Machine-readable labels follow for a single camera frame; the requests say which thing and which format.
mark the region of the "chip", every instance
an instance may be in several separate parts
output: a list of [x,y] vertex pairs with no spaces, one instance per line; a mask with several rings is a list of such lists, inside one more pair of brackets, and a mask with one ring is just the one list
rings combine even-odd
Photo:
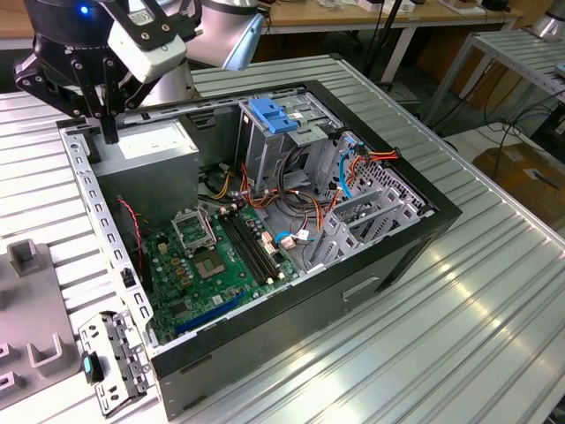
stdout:
[[195,256],[193,262],[202,279],[210,278],[226,270],[222,257],[215,250],[208,250]]
[[184,314],[186,311],[187,311],[187,307],[184,302],[176,303],[175,305],[170,306],[170,312],[172,312],[173,315],[181,315]]

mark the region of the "aluminum extrusion table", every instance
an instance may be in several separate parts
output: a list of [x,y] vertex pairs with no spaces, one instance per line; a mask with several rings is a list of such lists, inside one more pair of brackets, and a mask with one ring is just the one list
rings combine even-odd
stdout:
[[[527,101],[534,87],[539,87],[550,95],[563,93],[565,90],[565,79],[554,72],[556,65],[565,63],[564,40],[545,42],[523,30],[470,34],[433,95],[431,106],[424,119],[427,125],[432,122],[445,94],[451,88],[465,60],[475,48],[483,51],[486,56],[478,67],[480,72],[475,72],[470,78],[473,85],[477,83],[480,74],[491,60],[496,60],[532,84],[531,89],[526,90],[521,100]],[[465,93],[471,89],[469,85],[468,83]],[[556,98],[565,101],[565,94],[558,95]],[[517,108],[512,114],[514,117],[524,106],[524,102],[516,103]]]
[[[401,281],[176,423],[541,422],[565,393],[565,243],[344,61],[195,72],[204,95],[318,79],[463,210]],[[49,244],[74,331],[119,309],[56,110],[0,96],[0,245]],[[104,422],[78,374],[1,422]],[[155,389],[109,422],[163,423]]]

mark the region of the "blue drive bay latch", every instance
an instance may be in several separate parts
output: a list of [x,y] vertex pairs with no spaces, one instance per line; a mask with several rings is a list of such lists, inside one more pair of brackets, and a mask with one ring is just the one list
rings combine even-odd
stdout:
[[272,134],[296,130],[298,123],[290,119],[283,108],[271,99],[251,99],[249,107]]

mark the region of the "blue cable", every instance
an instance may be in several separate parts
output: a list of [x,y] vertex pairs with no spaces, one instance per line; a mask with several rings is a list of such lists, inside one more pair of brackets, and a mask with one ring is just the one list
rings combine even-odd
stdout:
[[342,186],[342,190],[347,196],[348,199],[353,197],[351,195],[350,189],[348,188],[347,184],[345,183],[345,156],[355,153],[355,150],[348,150],[342,155],[342,158],[339,161],[339,184]]
[[275,243],[278,245],[279,242],[281,241],[281,239],[287,237],[287,236],[291,236],[292,234],[290,234],[288,231],[284,231],[284,232],[279,232],[276,236],[275,236]]
[[[287,231],[279,232],[279,233],[275,236],[275,244],[278,245],[279,242],[280,242],[282,239],[284,239],[285,237],[288,237],[288,236],[292,236],[292,234],[290,234],[290,233],[287,232]],[[314,241],[314,240],[315,240],[315,238],[308,238],[308,239],[307,239],[307,241]]]

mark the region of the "cardboard box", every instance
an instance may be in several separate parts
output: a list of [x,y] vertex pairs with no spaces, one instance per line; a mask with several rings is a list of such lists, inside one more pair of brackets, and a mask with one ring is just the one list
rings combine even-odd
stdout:
[[[473,164],[493,175],[498,148],[489,148]],[[559,230],[565,225],[565,167],[521,143],[507,146],[494,181],[544,223]]]

